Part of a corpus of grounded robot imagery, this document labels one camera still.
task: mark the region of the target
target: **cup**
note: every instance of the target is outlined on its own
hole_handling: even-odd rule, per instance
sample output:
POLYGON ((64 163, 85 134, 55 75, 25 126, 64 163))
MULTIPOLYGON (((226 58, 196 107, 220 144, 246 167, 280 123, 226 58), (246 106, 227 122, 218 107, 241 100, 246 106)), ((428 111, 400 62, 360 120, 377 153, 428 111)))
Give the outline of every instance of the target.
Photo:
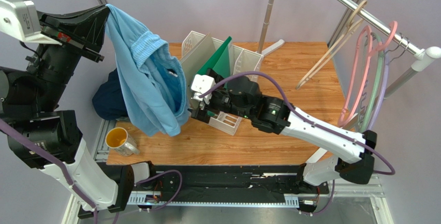
POLYGON ((106 144, 125 157, 133 153, 139 154, 139 150, 136 148, 136 141, 122 127, 115 127, 107 133, 106 144))

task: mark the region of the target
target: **wooden surface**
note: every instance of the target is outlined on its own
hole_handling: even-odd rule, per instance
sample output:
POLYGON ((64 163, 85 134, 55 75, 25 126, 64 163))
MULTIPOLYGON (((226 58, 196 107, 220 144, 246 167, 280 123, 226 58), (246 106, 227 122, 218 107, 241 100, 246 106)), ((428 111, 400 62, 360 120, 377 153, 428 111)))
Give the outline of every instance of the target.
MULTIPOLYGON (((239 42, 235 45, 256 51, 258 44, 239 42)), ((261 71, 281 85, 296 107, 336 125, 344 97, 332 62, 299 90, 295 89, 326 50, 324 42, 285 43, 264 58, 261 71)), ((179 57, 181 44, 170 44, 170 52, 179 57)), ((263 94, 280 97, 268 80, 259 78, 258 83, 263 94)), ((189 119, 175 137, 162 133, 148 137, 130 123, 118 122, 117 126, 129 131, 138 142, 141 154, 122 157, 111 151, 107 160, 110 165, 147 160, 156 165, 298 165, 318 149, 299 139, 258 131, 245 119, 234 136, 194 119, 189 119)))

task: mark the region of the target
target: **chrome rod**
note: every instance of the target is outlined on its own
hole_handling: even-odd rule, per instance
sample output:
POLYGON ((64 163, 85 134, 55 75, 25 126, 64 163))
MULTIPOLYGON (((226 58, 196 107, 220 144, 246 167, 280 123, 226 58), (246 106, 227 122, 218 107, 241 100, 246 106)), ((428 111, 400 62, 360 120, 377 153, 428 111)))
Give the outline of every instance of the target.
MULTIPOLYGON (((359 4, 362 0, 353 0, 355 3, 359 4)), ((328 47, 331 47, 335 41, 340 37, 340 35, 343 33, 343 29, 345 28, 345 23, 349 19, 350 14, 352 11, 350 9, 347 9, 342 16, 342 19, 340 20, 339 24, 337 25, 337 28, 335 29, 334 33, 331 36, 331 39, 328 42, 328 47)))
MULTIPOLYGON (((349 8, 350 10, 354 11, 357 8, 357 4, 354 3, 352 0, 337 0, 340 3, 342 3, 343 5, 345 5, 347 8, 349 8)), ((380 21, 379 19, 377 19, 375 16, 373 16, 372 14, 370 14, 369 12, 367 12, 366 10, 362 9, 358 15, 363 18, 364 20, 366 20, 369 24, 373 25, 374 27, 376 27, 378 30, 380 30, 382 33, 384 33, 385 35, 389 35, 390 34, 390 28, 389 26, 387 26, 386 24, 384 24, 382 21, 380 21)), ((396 43, 399 43, 400 46, 402 46, 403 48, 407 47, 407 38, 405 38, 404 36, 401 37, 401 35, 399 34, 399 32, 395 33, 395 36, 393 38, 393 40, 396 43)), ((407 51, 410 52, 412 55, 418 55, 420 54, 423 50, 418 48, 416 45, 409 43, 408 47, 407 47, 407 51)))

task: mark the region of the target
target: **blue towel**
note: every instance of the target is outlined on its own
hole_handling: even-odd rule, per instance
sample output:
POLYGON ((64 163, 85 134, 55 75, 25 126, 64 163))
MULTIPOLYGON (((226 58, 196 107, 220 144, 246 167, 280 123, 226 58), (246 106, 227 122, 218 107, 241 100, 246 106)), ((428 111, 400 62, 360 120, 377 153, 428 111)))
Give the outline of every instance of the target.
POLYGON ((130 121, 146 135, 178 135, 189 116, 185 75, 168 43, 141 22, 108 4, 106 34, 130 121))

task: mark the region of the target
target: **clothes hanger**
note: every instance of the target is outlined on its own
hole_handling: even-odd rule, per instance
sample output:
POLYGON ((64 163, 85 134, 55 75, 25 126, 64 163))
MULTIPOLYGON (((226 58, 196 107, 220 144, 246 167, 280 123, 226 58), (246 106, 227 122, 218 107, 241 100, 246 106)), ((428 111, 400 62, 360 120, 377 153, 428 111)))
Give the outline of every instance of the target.
POLYGON ((395 59, 400 58, 401 56, 403 56, 403 54, 407 51, 407 48, 409 48, 410 39, 407 38, 407 37, 406 37, 406 39, 407 39, 407 45, 406 45, 406 48, 404 48, 403 52, 402 52, 398 57, 394 57, 394 58, 389 62, 389 64, 390 64, 392 61, 394 61, 395 59))
POLYGON ((299 81, 299 83, 296 86, 296 89, 300 89, 301 86, 303 86, 307 81, 309 81, 318 71, 320 71, 323 66, 329 60, 331 60, 334 55, 340 50, 341 47, 349 40, 349 38, 354 34, 354 32, 358 29, 358 27, 363 22, 363 19, 358 20, 357 22, 354 22, 355 16, 363 9, 363 7, 368 2, 366 0, 363 0, 358 7, 352 12, 352 14, 349 16, 349 19, 345 23, 346 32, 342 34, 335 43, 331 46, 330 49, 327 50, 327 52, 321 57, 321 59, 309 70, 306 75, 299 81))
POLYGON ((393 50, 387 50, 387 51, 385 52, 385 55, 386 55, 388 52, 396 51, 396 50, 398 49, 398 47, 401 46, 401 43, 403 43, 403 38, 404 38, 403 33, 400 33, 400 36, 401 36, 401 40, 400 40, 400 43, 398 43, 398 46, 395 47, 393 50))
POLYGON ((374 127, 374 123, 377 120, 378 114, 379 114, 380 109, 381 109, 381 105, 383 104, 383 99, 384 99, 385 92, 386 92, 386 87, 387 87, 387 80, 388 80, 388 77, 389 77, 389 64, 390 64, 390 61, 389 61, 388 52, 389 51, 385 51, 384 52, 384 65, 383 65, 380 93, 378 94, 378 100, 377 100, 377 103, 375 104, 371 120, 369 121, 369 125, 367 126, 367 130, 372 130, 372 128, 374 127))
MULTIPOLYGON (((363 55, 361 56, 361 58, 362 58, 362 60, 361 60, 361 65, 362 65, 361 66, 361 72, 364 71, 365 66, 366 66, 366 46, 368 45, 367 41, 368 40, 367 40, 367 37, 366 37, 366 41, 365 41, 364 46, 363 46, 363 53, 362 53, 363 55)), ((368 105, 368 104, 366 104, 366 102, 364 102, 367 99, 367 95, 368 95, 367 92, 365 91, 365 89, 367 88, 368 84, 369 84, 369 80, 366 79, 366 82, 364 83, 363 93, 361 94, 361 99, 360 99, 360 101, 359 101, 359 103, 357 105, 357 110, 356 110, 356 113, 357 113, 357 130, 360 130, 361 124, 363 123, 363 121, 365 119, 364 117, 365 117, 366 108, 367 108, 367 105, 368 105)))
POLYGON ((358 106, 358 103, 360 101, 361 98, 361 94, 363 93, 363 89, 364 89, 364 85, 366 83, 366 78, 368 77, 368 71, 369 71, 369 64, 371 62, 371 57, 379 51, 383 51, 384 49, 387 48, 387 46, 390 44, 390 42, 393 39, 393 36, 395 35, 397 26, 398 26, 398 22, 396 21, 392 21, 391 23, 389 23, 390 26, 390 34, 388 36, 388 38, 386 39, 386 42, 378 42, 378 45, 376 47, 374 47, 372 49, 372 42, 373 42, 373 38, 371 35, 372 29, 370 26, 366 26, 363 28, 363 30, 361 31, 360 35, 358 36, 358 40, 357 40, 357 45, 356 45, 356 51, 355 51, 355 57, 354 57, 354 64, 352 67, 352 76, 351 76, 351 81, 349 83, 349 90, 348 90, 348 95, 346 97, 345 100, 345 104, 343 105, 342 111, 340 113, 340 118, 338 120, 338 126, 339 127, 344 127, 347 123, 349 123, 349 121, 352 119, 352 117, 355 114, 355 111, 357 109, 356 106, 358 106), (357 69, 357 63, 358 63, 358 57, 359 57, 359 53, 360 53, 360 43, 364 37, 364 35, 367 35, 367 48, 368 48, 368 54, 366 56, 366 66, 363 72, 363 78, 361 81, 361 85, 360 88, 358 90, 357 93, 357 98, 355 99, 354 103, 352 104, 351 108, 349 107, 349 100, 351 98, 352 95, 352 89, 354 87, 354 79, 355 79, 355 74, 356 74, 356 69, 357 69), (348 116, 345 118, 346 113, 349 111, 349 109, 351 109, 351 111, 349 112, 348 116))
MULTIPOLYGON (((371 33, 371 35, 373 36, 374 40, 377 40, 377 42, 382 42, 381 37, 378 36, 376 33, 371 33)), ((385 62, 385 53, 383 50, 380 50, 378 52, 377 61, 378 61, 377 62, 377 70, 375 72, 375 79, 374 79, 374 83, 372 86, 371 97, 370 97, 369 103, 367 104, 367 107, 366 107, 363 122, 361 123, 361 125, 359 125, 359 127, 360 127, 358 130, 359 132, 366 131, 368 128, 368 125, 370 124, 370 122, 372 120, 371 117, 372 117, 372 110, 374 108, 375 97, 377 96, 378 88, 380 86, 381 75, 382 75, 384 68, 385 68, 385 63, 384 63, 385 62)))

